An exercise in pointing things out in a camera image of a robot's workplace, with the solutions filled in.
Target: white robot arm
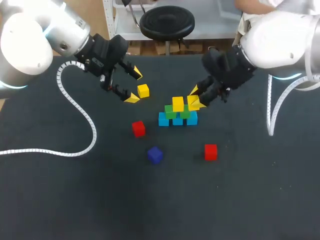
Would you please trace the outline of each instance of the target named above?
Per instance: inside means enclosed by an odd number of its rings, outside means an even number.
[[[210,76],[197,83],[192,95],[199,95],[198,107],[207,107],[221,97],[226,102],[235,90],[253,77],[256,69],[285,79],[307,75],[297,88],[320,87],[313,75],[320,74],[320,0],[284,0],[277,10],[258,20],[240,44],[221,53],[206,53],[202,63]]]
[[[103,89],[121,100],[128,90],[112,86],[112,74],[119,64],[135,79],[142,77],[130,63],[123,63],[128,43],[119,35],[106,40],[90,35],[90,26],[62,0],[0,0],[3,17],[0,33],[0,98],[8,98],[51,65],[53,51],[75,56],[85,71],[103,77]]]

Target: cube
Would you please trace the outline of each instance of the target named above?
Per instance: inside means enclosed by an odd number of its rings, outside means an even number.
[[[172,106],[174,112],[183,112],[185,109],[184,98],[182,96],[174,96],[172,98]]]
[[[161,162],[161,160],[164,158],[164,154],[163,152],[157,148],[156,146],[154,146],[153,148],[151,148],[148,152],[148,159],[153,163],[153,164],[159,164]]]
[[[188,119],[190,118],[190,111],[189,111],[189,108],[188,108],[188,105],[184,105],[184,110],[183,112],[180,112],[180,118],[181,119]]]
[[[196,111],[190,112],[190,117],[186,120],[188,126],[198,125],[198,114]]]
[[[164,106],[164,111],[166,119],[175,119],[177,117],[177,113],[174,112],[172,105]]]
[[[184,125],[184,120],[180,118],[180,112],[177,113],[177,116],[175,119],[172,119],[172,125],[173,126],[183,126]]]
[[[216,161],[218,158],[218,148],[216,144],[206,144],[204,146],[204,159],[206,161]]]
[[[140,138],[146,135],[146,128],[142,121],[132,123],[132,130],[136,138]]]
[[[189,95],[189,96],[187,96],[188,108],[189,108],[190,112],[191,111],[199,111],[200,110],[200,108],[198,108],[198,107],[191,106],[191,104],[194,103],[198,99],[199,99],[198,95]]]
[[[164,112],[159,112],[158,124],[159,127],[169,127],[169,119],[166,119],[166,114]]]
[[[147,98],[150,96],[149,88],[147,84],[138,86],[138,94],[141,99]]]

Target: stool leg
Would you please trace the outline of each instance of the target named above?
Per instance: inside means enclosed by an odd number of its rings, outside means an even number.
[[[165,42],[165,55],[166,56],[170,55],[170,42],[169,41]]]

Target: cable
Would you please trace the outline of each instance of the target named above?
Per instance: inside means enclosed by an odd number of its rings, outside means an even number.
[[[275,131],[275,125],[277,120],[277,115],[280,110],[280,107],[282,103],[285,101],[286,97],[289,95],[289,93],[294,90],[296,87],[298,87],[300,84],[303,84],[305,82],[309,82],[308,76],[304,76],[299,78],[298,80],[291,83],[281,94],[278,101],[276,102],[273,113],[271,116],[271,93],[272,93],[272,75],[269,75],[268,77],[268,90],[267,90],[267,106],[266,106],[266,126],[269,132],[270,136],[274,135]],[[320,81],[320,75],[313,75],[312,79],[313,82]]]
[[[96,141],[97,141],[97,130],[96,130],[96,126],[94,124],[94,122],[92,121],[92,119],[90,118],[90,116],[86,113],[85,110],[82,109],[82,107],[80,107],[78,105],[78,103],[76,103],[72,97],[70,97],[70,95],[66,92],[64,86],[62,85],[61,82],[61,75],[63,70],[68,67],[68,66],[77,66],[78,68],[84,70],[85,66],[77,61],[67,61],[66,63],[62,64],[57,73],[56,73],[56,82],[58,84],[58,87],[60,89],[60,91],[62,92],[62,94],[66,97],[66,99],[72,103],[73,106],[75,106],[76,109],[79,110],[79,112],[86,118],[86,120],[89,122],[91,129],[92,129],[92,142],[91,144],[83,151],[80,152],[75,152],[75,153],[66,153],[66,152],[59,152],[59,151],[52,151],[52,150],[47,150],[47,149],[39,149],[39,148],[28,148],[28,149],[15,149],[15,150],[6,150],[6,151],[0,151],[0,155],[8,155],[8,154],[20,154],[20,153],[44,153],[44,154],[52,154],[52,155],[58,155],[58,156],[62,156],[62,157],[77,157],[77,156],[81,156],[86,154],[87,152],[89,152],[95,145]]]

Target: blue cube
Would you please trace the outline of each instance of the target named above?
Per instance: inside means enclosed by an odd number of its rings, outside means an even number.
[[[176,113],[176,118],[172,119],[172,125],[173,126],[183,126],[184,120],[180,118],[180,112]]]
[[[164,158],[164,154],[163,152],[157,148],[156,146],[154,146],[153,148],[151,148],[148,152],[148,159],[153,163],[153,164],[159,164],[161,162],[161,160]]]
[[[196,111],[191,112],[191,116],[186,120],[188,126],[198,125],[198,114]]]
[[[159,126],[169,127],[169,119],[166,118],[166,114],[164,112],[159,112]]]

